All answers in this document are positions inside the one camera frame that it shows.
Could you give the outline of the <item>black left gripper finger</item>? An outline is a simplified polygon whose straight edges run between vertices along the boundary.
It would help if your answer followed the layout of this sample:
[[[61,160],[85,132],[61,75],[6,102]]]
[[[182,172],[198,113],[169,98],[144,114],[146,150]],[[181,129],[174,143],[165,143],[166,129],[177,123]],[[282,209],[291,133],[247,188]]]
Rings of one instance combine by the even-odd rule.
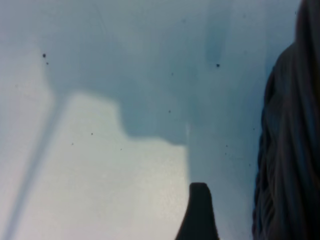
[[[189,185],[189,198],[177,240],[218,240],[212,195],[206,183]]]

